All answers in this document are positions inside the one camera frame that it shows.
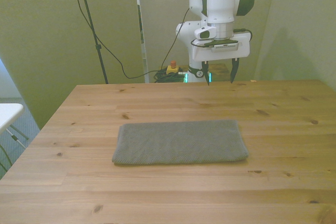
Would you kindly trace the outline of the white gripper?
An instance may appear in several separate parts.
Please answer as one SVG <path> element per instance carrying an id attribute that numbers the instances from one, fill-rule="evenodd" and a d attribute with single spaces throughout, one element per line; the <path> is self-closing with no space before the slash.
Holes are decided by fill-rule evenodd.
<path id="1" fill-rule="evenodd" d="M 224 40 L 193 40 L 191 57 L 194 61 L 202 61 L 202 72 L 209 85 L 208 61 L 232 59 L 230 82 L 233 83 L 239 68 L 239 58 L 250 53 L 250 32 L 237 33 Z"/>

